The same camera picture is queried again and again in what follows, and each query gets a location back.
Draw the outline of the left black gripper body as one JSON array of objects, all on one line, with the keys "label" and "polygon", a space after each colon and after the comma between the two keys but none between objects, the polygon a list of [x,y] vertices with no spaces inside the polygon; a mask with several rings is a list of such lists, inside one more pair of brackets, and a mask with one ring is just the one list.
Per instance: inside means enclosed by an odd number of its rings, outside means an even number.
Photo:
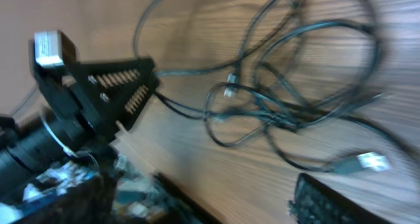
[{"label": "left black gripper body", "polygon": [[102,100],[89,76],[110,73],[117,66],[116,62],[76,62],[50,69],[34,62],[33,76],[50,106],[40,112],[35,144],[39,148],[81,148],[114,141],[117,125],[100,115]]}]

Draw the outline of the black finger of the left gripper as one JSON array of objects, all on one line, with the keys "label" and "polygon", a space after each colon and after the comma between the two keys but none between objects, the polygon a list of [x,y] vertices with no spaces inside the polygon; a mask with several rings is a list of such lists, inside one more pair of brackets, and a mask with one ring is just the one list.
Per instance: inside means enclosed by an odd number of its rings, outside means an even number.
[{"label": "black finger of the left gripper", "polygon": [[73,93],[81,113],[96,132],[116,132],[134,126],[147,101],[159,86],[150,57],[111,62],[73,63]]}]

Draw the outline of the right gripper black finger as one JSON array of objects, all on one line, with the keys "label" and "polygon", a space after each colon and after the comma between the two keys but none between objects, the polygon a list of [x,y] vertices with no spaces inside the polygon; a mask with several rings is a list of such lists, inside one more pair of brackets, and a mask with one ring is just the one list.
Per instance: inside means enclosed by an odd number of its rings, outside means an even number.
[{"label": "right gripper black finger", "polygon": [[390,224],[307,173],[299,174],[288,207],[300,224]]}]

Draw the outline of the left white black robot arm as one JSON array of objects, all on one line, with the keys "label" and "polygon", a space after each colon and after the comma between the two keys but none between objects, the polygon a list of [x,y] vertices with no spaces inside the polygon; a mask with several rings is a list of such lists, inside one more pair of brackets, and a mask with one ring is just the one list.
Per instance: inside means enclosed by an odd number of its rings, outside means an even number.
[{"label": "left white black robot arm", "polygon": [[1,119],[1,201],[65,156],[94,141],[110,143],[136,122],[159,80],[150,58],[72,62],[33,76],[49,104],[22,127]]}]

